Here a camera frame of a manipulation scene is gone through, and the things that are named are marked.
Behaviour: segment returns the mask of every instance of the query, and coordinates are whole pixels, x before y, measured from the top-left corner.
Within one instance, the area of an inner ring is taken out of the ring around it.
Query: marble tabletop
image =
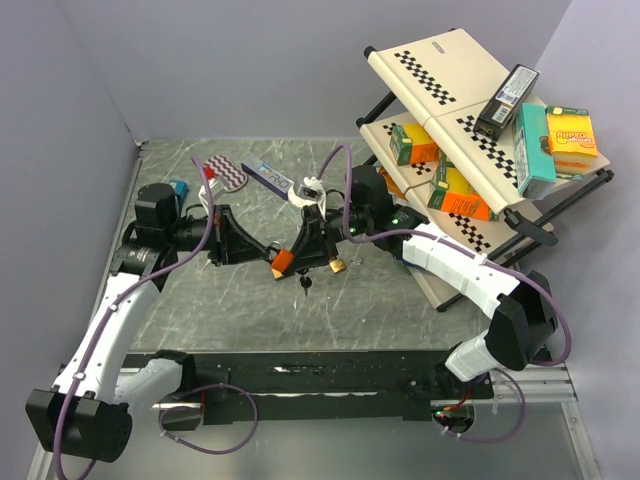
[[[354,164],[371,151],[348,140]],[[200,186],[192,155],[226,155],[238,167],[248,153],[291,179],[316,172],[337,140],[153,140],[143,146],[125,225],[133,218],[137,190],[149,183],[184,180],[186,205],[198,202]],[[328,188],[344,189],[344,156],[325,174]],[[300,211],[253,179],[224,196],[241,225],[263,244],[291,246]],[[189,352],[240,350],[448,349],[487,328],[489,320],[468,300],[436,312],[407,267],[373,245],[338,245],[347,270],[327,267],[309,273],[305,297],[297,278],[274,281],[269,266],[253,262],[206,266],[204,254],[173,272],[143,321],[132,350]]]

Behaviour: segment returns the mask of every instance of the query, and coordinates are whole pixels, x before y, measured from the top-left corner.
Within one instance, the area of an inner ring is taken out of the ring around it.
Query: pink and black striped pad
[[[240,190],[247,184],[249,177],[242,170],[239,170],[231,161],[224,155],[215,155],[209,160],[204,162],[205,166],[211,167],[216,177],[224,177],[227,186],[225,190],[227,192],[235,192]]]

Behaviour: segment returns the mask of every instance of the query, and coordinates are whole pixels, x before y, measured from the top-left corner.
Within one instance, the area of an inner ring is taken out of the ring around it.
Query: key
[[[302,286],[302,288],[304,288],[304,296],[306,297],[307,295],[309,295],[309,287],[311,287],[311,284],[313,282],[311,281],[311,279],[309,277],[305,277],[304,275],[300,277],[300,286]]]

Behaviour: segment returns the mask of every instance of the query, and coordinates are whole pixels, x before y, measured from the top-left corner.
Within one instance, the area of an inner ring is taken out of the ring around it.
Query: black box
[[[491,140],[498,140],[505,127],[516,117],[520,105],[533,90],[539,76],[540,73],[535,70],[516,65],[480,112],[473,131]]]

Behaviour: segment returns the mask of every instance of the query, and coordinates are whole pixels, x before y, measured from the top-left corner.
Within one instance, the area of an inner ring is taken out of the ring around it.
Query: teal box
[[[545,108],[524,103],[513,124],[513,138],[518,193],[524,198],[542,200],[556,183]]]

